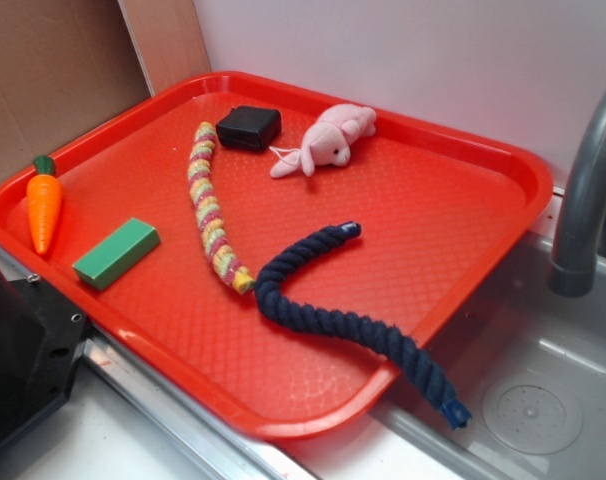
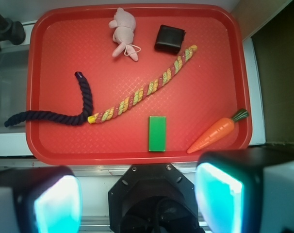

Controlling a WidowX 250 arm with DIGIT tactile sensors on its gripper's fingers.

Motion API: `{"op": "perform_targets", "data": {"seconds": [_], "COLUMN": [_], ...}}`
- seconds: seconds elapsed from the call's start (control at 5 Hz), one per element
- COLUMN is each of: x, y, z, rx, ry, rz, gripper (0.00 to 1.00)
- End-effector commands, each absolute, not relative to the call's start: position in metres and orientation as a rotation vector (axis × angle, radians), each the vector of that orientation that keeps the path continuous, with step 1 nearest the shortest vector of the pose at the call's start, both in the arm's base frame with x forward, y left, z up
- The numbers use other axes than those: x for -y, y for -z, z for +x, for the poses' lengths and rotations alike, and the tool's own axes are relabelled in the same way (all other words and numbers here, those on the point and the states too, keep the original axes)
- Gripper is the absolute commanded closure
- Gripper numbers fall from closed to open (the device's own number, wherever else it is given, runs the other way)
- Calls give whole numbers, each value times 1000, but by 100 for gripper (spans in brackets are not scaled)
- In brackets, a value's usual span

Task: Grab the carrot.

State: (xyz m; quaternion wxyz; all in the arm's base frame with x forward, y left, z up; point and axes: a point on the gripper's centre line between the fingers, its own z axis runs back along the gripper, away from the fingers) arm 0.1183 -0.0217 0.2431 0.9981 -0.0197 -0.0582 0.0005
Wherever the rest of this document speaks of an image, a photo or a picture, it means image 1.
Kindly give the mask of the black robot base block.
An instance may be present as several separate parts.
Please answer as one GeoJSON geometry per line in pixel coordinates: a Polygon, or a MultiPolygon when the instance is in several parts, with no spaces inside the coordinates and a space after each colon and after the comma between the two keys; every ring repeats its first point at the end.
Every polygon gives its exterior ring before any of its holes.
{"type": "Polygon", "coordinates": [[[88,329],[49,282],[0,270],[0,451],[69,400],[88,329]]]}

